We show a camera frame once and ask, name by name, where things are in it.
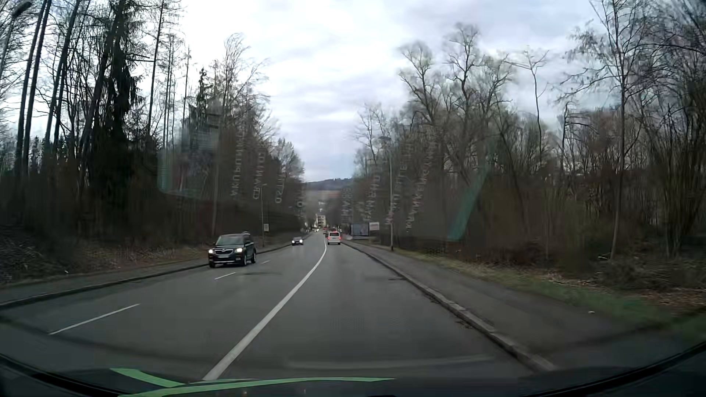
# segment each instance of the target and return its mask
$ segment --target hill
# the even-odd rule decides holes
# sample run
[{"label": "hill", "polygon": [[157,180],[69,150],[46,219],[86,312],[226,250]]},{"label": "hill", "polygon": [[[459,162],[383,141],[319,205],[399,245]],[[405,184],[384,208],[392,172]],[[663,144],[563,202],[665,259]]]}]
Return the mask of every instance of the hill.
[{"label": "hill", "polygon": [[318,191],[318,190],[341,190],[344,187],[348,186],[351,184],[353,181],[352,178],[335,178],[335,179],[326,179],[323,181],[317,181],[317,182],[307,182],[306,183],[306,190],[308,191]]}]

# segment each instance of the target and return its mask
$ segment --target sky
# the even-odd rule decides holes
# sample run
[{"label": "sky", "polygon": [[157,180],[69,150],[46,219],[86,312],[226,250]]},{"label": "sky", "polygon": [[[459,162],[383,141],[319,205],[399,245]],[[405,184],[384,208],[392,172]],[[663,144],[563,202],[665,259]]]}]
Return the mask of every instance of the sky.
[{"label": "sky", "polygon": [[[406,61],[400,46],[415,40],[441,49],[456,22],[475,24],[479,47],[494,54],[530,46],[557,59],[540,71],[540,84],[561,79],[559,57],[569,34],[593,18],[588,0],[183,0],[181,30],[192,60],[208,65],[222,56],[223,40],[242,32],[250,57],[267,59],[270,95],[281,136],[304,160],[305,179],[350,177],[358,144],[352,133],[366,102],[395,109],[407,100],[398,76]],[[534,109],[529,72],[507,88],[519,110]],[[554,120],[552,93],[541,99],[543,118]]]}]

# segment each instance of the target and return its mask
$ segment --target billboard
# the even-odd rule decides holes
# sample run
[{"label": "billboard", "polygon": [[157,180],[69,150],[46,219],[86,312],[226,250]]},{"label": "billboard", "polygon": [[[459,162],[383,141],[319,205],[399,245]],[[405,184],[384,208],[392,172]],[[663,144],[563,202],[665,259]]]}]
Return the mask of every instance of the billboard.
[{"label": "billboard", "polygon": [[351,236],[353,237],[367,237],[370,235],[370,228],[367,222],[365,223],[352,223],[351,224]]}]

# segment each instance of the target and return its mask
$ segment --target windshield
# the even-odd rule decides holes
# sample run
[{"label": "windshield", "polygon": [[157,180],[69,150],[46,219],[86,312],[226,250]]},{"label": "windshield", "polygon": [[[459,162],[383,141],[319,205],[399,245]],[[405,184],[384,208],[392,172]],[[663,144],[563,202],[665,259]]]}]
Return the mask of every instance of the windshield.
[{"label": "windshield", "polygon": [[469,385],[704,341],[706,0],[0,0],[2,374],[515,396]]},{"label": "windshield", "polygon": [[236,245],[243,244],[243,236],[221,236],[218,237],[216,245]]}]

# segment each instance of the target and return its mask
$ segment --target white car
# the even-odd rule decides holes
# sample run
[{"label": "white car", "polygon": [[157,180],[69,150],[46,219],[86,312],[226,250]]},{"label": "white car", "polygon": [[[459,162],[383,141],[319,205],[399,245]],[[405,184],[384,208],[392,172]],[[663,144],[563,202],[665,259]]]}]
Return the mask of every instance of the white car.
[{"label": "white car", "polygon": [[340,232],[329,232],[328,236],[326,236],[326,244],[338,244],[341,245],[341,241],[343,240],[343,236],[341,235]]}]

